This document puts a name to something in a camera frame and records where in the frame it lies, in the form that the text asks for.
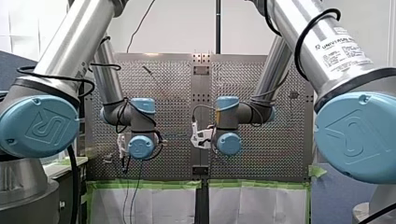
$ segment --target light blue joint cap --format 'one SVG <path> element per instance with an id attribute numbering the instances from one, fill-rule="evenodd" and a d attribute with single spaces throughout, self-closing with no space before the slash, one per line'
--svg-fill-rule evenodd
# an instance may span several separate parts
<path id="1" fill-rule="evenodd" d="M 275 107 L 273 106 L 272 109 L 271 109 L 270 118 L 267 120 L 267 122 L 274 121 L 274 119 L 275 119 L 275 114 L 276 114 L 276 109 L 275 109 Z"/>
<path id="2" fill-rule="evenodd" d="M 216 101 L 217 110 L 227 110 L 239 105 L 237 96 L 220 96 Z"/>
<path id="3" fill-rule="evenodd" d="M 147 159 L 154 150 L 154 143 L 145 135 L 138 135 L 128 144 L 129 154 L 136 160 Z"/>
<path id="4" fill-rule="evenodd" d="M 222 134 L 218 139 L 218 150 L 228 156 L 235 155 L 241 150 L 241 138 L 236 133 Z"/>
<path id="5" fill-rule="evenodd" d="M 131 104 L 143 113 L 155 114 L 155 102 L 152 98 L 133 98 Z"/>
<path id="6" fill-rule="evenodd" d="M 66 100 L 26 97 L 0 116 L 0 148 L 20 158 L 50 157 L 70 146 L 78 128 L 78 112 Z"/>
<path id="7" fill-rule="evenodd" d="M 344 175 L 374 184 L 396 183 L 396 98 L 376 92 L 335 97 L 318 112 L 315 141 Z"/>

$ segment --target white wall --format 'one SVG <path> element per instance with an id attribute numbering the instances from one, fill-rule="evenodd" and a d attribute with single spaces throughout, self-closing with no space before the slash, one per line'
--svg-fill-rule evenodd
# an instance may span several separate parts
<path id="1" fill-rule="evenodd" d="M 0 50 L 38 60 L 66 10 L 67 0 L 0 0 Z"/>
<path id="2" fill-rule="evenodd" d="M 150 2 L 130 1 L 123 14 L 111 22 L 108 34 L 115 51 L 126 51 Z M 134 37 L 130 52 L 215 51 L 215 9 L 214 0 L 157 0 Z M 274 35 L 253 4 L 223 0 L 222 13 L 222 53 L 268 53 Z"/>
<path id="3" fill-rule="evenodd" d="M 342 23 L 379 65 L 396 65 L 394 0 L 325 0 L 343 12 Z M 150 0 L 130 0 L 108 29 L 116 52 L 129 38 Z M 215 51 L 215 0 L 156 0 L 131 52 Z M 0 50 L 37 60 L 64 18 L 66 0 L 0 0 Z M 268 54 L 274 35 L 249 1 L 222 0 L 226 54 Z"/>

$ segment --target universal robots logo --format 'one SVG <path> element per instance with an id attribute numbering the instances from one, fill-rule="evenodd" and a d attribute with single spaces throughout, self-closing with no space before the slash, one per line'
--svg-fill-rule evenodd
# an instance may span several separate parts
<path id="1" fill-rule="evenodd" d="M 35 119 L 25 136 L 48 145 L 57 146 L 69 123 L 69 118 L 47 108 L 41 108 L 35 115 Z"/>

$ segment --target pegboard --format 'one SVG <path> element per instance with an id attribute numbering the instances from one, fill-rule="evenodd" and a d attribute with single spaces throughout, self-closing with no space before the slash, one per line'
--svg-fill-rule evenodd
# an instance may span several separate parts
<path id="1" fill-rule="evenodd" d="M 247 101 L 259 81 L 263 62 L 254 56 L 241 60 L 217 55 L 212 59 L 212 101 L 223 95 Z M 275 120 L 260 128 L 239 125 L 242 150 L 232 157 L 211 151 L 210 177 L 305 181 L 311 162 L 312 104 L 312 88 L 292 66 L 276 99 Z"/>
<path id="2" fill-rule="evenodd" d="M 155 99 L 158 129 L 169 141 L 156 160 L 144 163 L 142 178 L 192 179 L 192 55 L 118 54 L 116 58 L 122 67 L 119 76 L 124 95 L 130 98 Z M 227 94 L 237 95 L 241 101 L 247 100 L 256 87 L 265 58 L 212 55 L 209 83 L 211 88 L 208 92 L 211 104 L 216 102 L 218 96 Z M 240 125 L 242 152 L 231 158 L 210 153 L 210 177 L 303 181 L 307 177 L 307 165 L 310 161 L 310 144 L 307 144 L 305 139 L 312 141 L 312 121 L 308 122 L 307 118 L 312 119 L 313 93 L 308 87 L 309 85 L 306 85 L 292 69 L 278 95 L 275 121 L 261 128 Z M 297 91 L 299 97 L 290 99 L 291 91 Z M 102 102 L 98 91 L 93 93 L 91 108 L 92 115 L 86 118 L 86 122 L 88 129 L 92 129 L 93 136 L 86 141 L 91 141 L 95 156 L 89 162 L 87 177 L 94 180 L 137 178 L 139 161 L 131 162 L 128 175 L 124 175 L 120 170 L 117 135 L 114 127 L 104 124 L 99 118 Z M 309 129 L 306 128 L 306 123 L 311 125 Z"/>

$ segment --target black cord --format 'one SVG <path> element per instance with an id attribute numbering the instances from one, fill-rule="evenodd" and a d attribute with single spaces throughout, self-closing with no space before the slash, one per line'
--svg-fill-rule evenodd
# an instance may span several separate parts
<path id="1" fill-rule="evenodd" d="M 303 47 L 305 37 L 308 35 L 309 31 L 311 31 L 311 29 L 317 24 L 318 21 L 320 21 L 321 19 L 323 19 L 324 16 L 326 16 L 327 14 L 330 14 L 330 13 L 335 13 L 337 15 L 336 19 L 338 21 L 341 19 L 340 10 L 338 10 L 336 8 L 326 9 L 323 12 L 321 12 L 320 14 L 318 14 L 314 19 L 312 19 L 306 25 L 306 27 L 303 29 L 303 31 L 301 32 L 300 36 L 297 39 L 296 48 L 294 50 L 294 63 L 295 63 L 296 69 L 299 72 L 299 74 L 301 75 L 301 77 L 303 77 L 307 81 L 308 81 L 308 78 L 307 78 L 306 74 L 304 73 L 304 69 L 301 66 L 301 60 L 300 60 L 301 49 Z M 265 18 L 265 21 L 267 22 L 268 27 L 276 35 L 282 36 L 282 34 L 277 29 L 275 29 L 275 27 L 271 21 L 271 17 L 268 14 L 268 0 L 264 0 L 264 18 Z"/>
<path id="2" fill-rule="evenodd" d="M 78 96 L 78 98 L 84 98 L 85 96 L 91 94 L 95 90 L 95 83 L 85 79 L 85 78 L 74 78 L 74 77 L 59 77 L 59 76 L 49 76 L 49 75 L 40 75 L 34 72 L 29 72 L 28 70 L 34 70 L 35 66 L 24 66 L 24 67 L 19 67 L 17 68 L 17 72 L 25 75 L 29 75 L 32 77 L 40 77 L 40 78 L 54 78 L 54 79 L 59 79 L 59 80 L 67 80 L 67 81 L 76 81 L 76 82 L 81 82 L 81 83 L 88 83 L 91 85 L 91 89 L 81 95 Z"/>
<path id="3" fill-rule="evenodd" d="M 136 197 L 137 190 L 139 189 L 139 184 L 140 184 L 140 179 L 142 177 L 142 170 L 143 170 L 143 161 L 140 162 L 140 169 L 139 169 L 139 176 L 137 178 L 137 185 L 136 188 L 134 189 L 134 197 L 132 197 L 131 201 L 131 208 L 129 210 L 129 223 L 132 224 L 132 207 L 134 205 L 134 198 Z"/>
<path id="4" fill-rule="evenodd" d="M 337 8 L 329 8 L 318 14 L 314 19 L 312 19 L 306 27 L 303 29 L 301 32 L 300 36 L 298 37 L 297 43 L 296 43 L 296 48 L 294 50 L 294 63 L 296 65 L 297 71 L 300 73 L 300 75 L 308 81 L 308 78 L 306 77 L 306 74 L 304 73 L 304 70 L 301 66 L 301 60 L 300 60 L 300 54 L 301 54 L 301 49 L 303 47 L 303 43 L 305 40 L 305 37 L 308 35 L 309 31 L 317 24 L 318 21 L 323 19 L 324 16 L 330 13 L 335 13 L 337 15 L 337 20 L 339 21 L 341 19 L 341 12 Z"/>
<path id="5" fill-rule="evenodd" d="M 264 18 L 270 30 L 272 30 L 272 32 L 274 32 L 276 35 L 282 36 L 282 34 L 277 29 L 275 29 L 274 25 L 272 24 L 271 17 L 268 14 L 268 0 L 264 1 Z"/>
<path id="6" fill-rule="evenodd" d="M 121 66 L 116 63 L 91 63 L 91 66 L 110 67 L 116 71 L 120 71 L 122 69 Z"/>
<path id="7" fill-rule="evenodd" d="M 99 46 L 101 46 L 103 43 L 105 43 L 107 40 L 110 40 L 110 39 L 111 39 L 111 37 L 109 35 L 105 36 L 102 39 L 102 41 L 100 42 Z M 109 67 L 116 71 L 120 71 L 122 69 L 121 66 L 119 66 L 118 64 L 115 64 L 115 63 L 91 63 L 91 66 Z"/>
<path id="8" fill-rule="evenodd" d="M 384 216 L 386 213 L 393 211 L 396 209 L 396 203 L 391 204 L 388 207 L 385 207 L 381 210 L 379 210 L 378 212 L 370 215 L 369 217 L 367 217 L 366 219 L 364 219 L 363 221 L 361 221 L 359 224 L 367 224 L 371 221 L 374 221 L 375 219 Z"/>
<path id="9" fill-rule="evenodd" d="M 129 101 L 128 97 L 124 97 L 124 101 L 125 101 L 124 105 L 122 107 L 120 107 L 119 111 L 117 112 L 116 133 L 122 133 L 127 128 L 127 126 L 124 126 L 119 131 L 119 125 L 121 125 L 121 117 L 123 116 L 123 113 L 125 112 L 125 108 L 128 105 L 128 101 Z"/>
<path id="10" fill-rule="evenodd" d="M 128 168 L 129 168 L 129 163 L 131 162 L 131 156 L 128 157 L 128 163 L 126 164 L 126 168 L 122 170 L 122 172 L 126 175 L 128 173 Z M 126 224 L 125 221 L 125 206 L 126 206 L 126 202 L 128 201 L 128 194 L 129 194 L 129 180 L 127 180 L 126 182 L 126 196 L 125 196 L 125 200 L 124 200 L 124 204 L 122 207 L 122 221 L 124 224 Z"/>
<path id="11" fill-rule="evenodd" d="M 125 206 L 126 206 L 126 202 L 128 201 L 128 194 L 129 194 L 129 180 L 127 180 L 127 182 L 126 182 L 126 195 L 125 195 L 124 205 L 122 207 L 122 221 L 123 221 L 124 224 L 126 224 L 126 221 L 125 221 Z"/>
<path id="12" fill-rule="evenodd" d="M 128 101 L 128 103 L 131 105 L 131 107 L 133 107 L 133 108 L 137 111 L 137 113 L 139 113 L 140 115 L 142 115 L 142 116 L 145 117 L 146 119 L 150 120 L 150 121 L 154 124 L 154 127 L 157 126 L 157 122 L 155 122 L 154 119 L 152 119 L 152 118 L 149 117 L 147 114 L 145 114 L 145 113 L 143 113 L 142 111 L 140 111 L 140 110 L 139 110 L 138 108 L 136 108 L 136 106 L 134 106 L 134 104 L 132 104 L 130 101 Z"/>
<path id="13" fill-rule="evenodd" d="M 134 40 L 134 36 L 137 34 L 137 32 L 139 31 L 140 27 L 143 24 L 143 21 L 145 20 L 145 18 L 147 17 L 147 15 L 149 14 L 149 11 L 151 10 L 152 5 L 154 4 L 155 0 L 152 0 L 151 3 L 148 6 L 148 10 L 146 11 L 145 15 L 143 16 L 142 20 L 140 21 L 139 25 L 137 26 L 136 30 L 134 31 L 134 33 L 131 35 L 131 40 L 129 41 L 129 45 L 128 48 L 126 49 L 126 52 L 129 53 L 129 48 L 132 45 L 132 41 Z"/>
<path id="14" fill-rule="evenodd" d="M 71 145 L 67 148 L 67 153 L 69 154 L 69 158 L 70 158 L 70 165 L 72 167 L 72 178 L 73 178 L 73 202 L 72 202 L 72 214 L 71 214 L 70 223 L 76 224 L 78 217 L 78 204 L 79 204 L 78 167 L 77 167 L 76 155 Z"/>
<path id="15" fill-rule="evenodd" d="M 150 157 L 148 159 L 144 159 L 143 161 L 152 161 L 152 160 L 154 160 L 155 158 L 157 158 L 161 154 L 162 151 L 163 151 L 163 144 L 161 144 L 160 149 L 158 149 L 157 153 L 154 156 L 152 156 L 152 157 Z"/>

